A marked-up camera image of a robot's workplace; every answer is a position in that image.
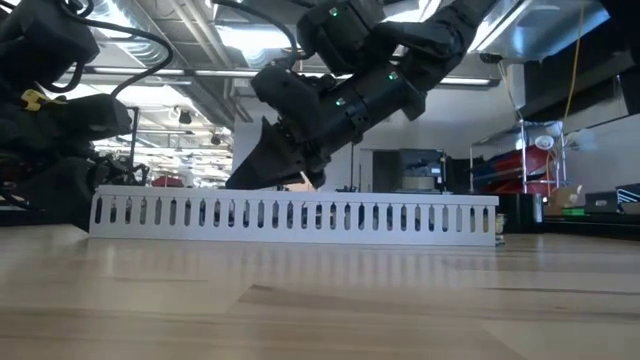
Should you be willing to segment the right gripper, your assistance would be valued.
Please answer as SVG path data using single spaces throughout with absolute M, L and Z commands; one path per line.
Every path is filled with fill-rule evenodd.
M 279 148 L 287 147 L 280 123 L 261 118 L 258 144 L 226 181 L 232 190 L 259 190 L 304 183 L 300 172 L 315 188 L 326 182 L 325 168 L 331 156 L 397 111 L 414 120 L 425 111 L 426 93 L 414 86 L 391 64 L 356 74 L 319 93 L 313 89 L 301 100 L 287 100 L 279 112 L 291 133 L 300 158 L 298 170 Z

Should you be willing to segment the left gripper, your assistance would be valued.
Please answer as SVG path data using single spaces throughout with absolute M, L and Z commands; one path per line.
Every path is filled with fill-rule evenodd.
M 92 142 L 54 139 L 24 109 L 8 108 L 0 113 L 0 193 L 87 231 L 93 196 L 110 172 L 92 161 Z

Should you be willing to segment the white slotted cable duct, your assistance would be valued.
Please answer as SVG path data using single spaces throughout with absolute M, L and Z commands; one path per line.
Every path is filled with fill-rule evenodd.
M 94 238 L 493 246 L 497 206 L 100 196 Z

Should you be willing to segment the white duct cover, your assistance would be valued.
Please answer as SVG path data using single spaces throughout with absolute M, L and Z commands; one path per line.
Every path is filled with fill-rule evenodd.
M 498 206 L 497 196 L 430 195 L 406 193 L 342 193 L 342 192 L 280 192 L 263 190 L 212 190 L 203 188 L 154 188 L 103 185 L 94 197 L 140 196 L 229 200 L 285 200 L 305 202 L 351 202 L 390 204 Z

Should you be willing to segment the red storage bins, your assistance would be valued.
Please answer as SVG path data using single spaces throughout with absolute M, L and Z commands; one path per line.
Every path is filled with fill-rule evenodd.
M 553 155 L 535 145 L 492 157 L 471 168 L 472 187 L 476 192 L 493 194 L 550 195 L 561 181 L 556 179 Z

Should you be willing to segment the black box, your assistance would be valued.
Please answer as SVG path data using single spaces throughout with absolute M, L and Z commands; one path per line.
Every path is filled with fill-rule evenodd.
M 502 194 L 497 213 L 505 217 L 506 234 L 540 233 L 544 222 L 543 208 L 540 194 Z

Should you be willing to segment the cardboard box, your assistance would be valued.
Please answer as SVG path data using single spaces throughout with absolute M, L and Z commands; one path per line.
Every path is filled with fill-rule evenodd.
M 564 186 L 554 189 L 548 197 L 547 205 L 552 208 L 570 208 L 577 204 L 582 185 Z

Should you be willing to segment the black striped case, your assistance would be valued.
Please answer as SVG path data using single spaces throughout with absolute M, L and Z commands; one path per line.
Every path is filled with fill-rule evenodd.
M 613 191 L 587 193 L 587 214 L 640 215 L 640 183 L 616 186 Z

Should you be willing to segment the silver ventilation duct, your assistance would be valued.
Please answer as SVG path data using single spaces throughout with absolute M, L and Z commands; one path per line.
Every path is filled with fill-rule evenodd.
M 230 70 L 231 51 L 226 49 L 212 25 L 211 13 L 204 9 L 204 0 L 92 0 L 94 20 L 136 28 L 166 41 L 174 51 L 171 69 Z M 144 68 L 157 65 L 166 56 L 160 44 L 144 38 L 111 30 L 96 31 L 104 53 L 114 60 L 102 58 L 112 67 Z M 170 86 L 188 97 L 195 108 L 212 123 L 233 128 L 237 122 L 253 121 L 241 105 L 233 80 L 229 77 L 204 75 L 160 75 Z

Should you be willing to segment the black metal gantry frame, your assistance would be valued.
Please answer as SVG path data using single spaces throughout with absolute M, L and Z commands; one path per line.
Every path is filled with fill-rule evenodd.
M 135 157 L 135 146 L 137 141 L 137 131 L 140 119 L 140 108 L 138 106 L 128 107 L 133 114 L 132 118 L 132 129 L 131 129 L 131 141 L 130 141 L 130 151 L 129 151 L 129 166 L 134 168 L 134 157 Z

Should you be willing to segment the grey duct tape roll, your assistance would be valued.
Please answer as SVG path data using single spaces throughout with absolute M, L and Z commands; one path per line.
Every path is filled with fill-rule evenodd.
M 437 178 L 430 176 L 405 176 L 402 178 L 399 191 L 434 193 L 438 192 Z

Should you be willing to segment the black upright post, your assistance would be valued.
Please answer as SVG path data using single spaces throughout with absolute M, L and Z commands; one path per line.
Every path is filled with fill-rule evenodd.
M 470 190 L 470 161 L 447 156 L 444 162 L 445 187 L 454 194 L 468 194 Z

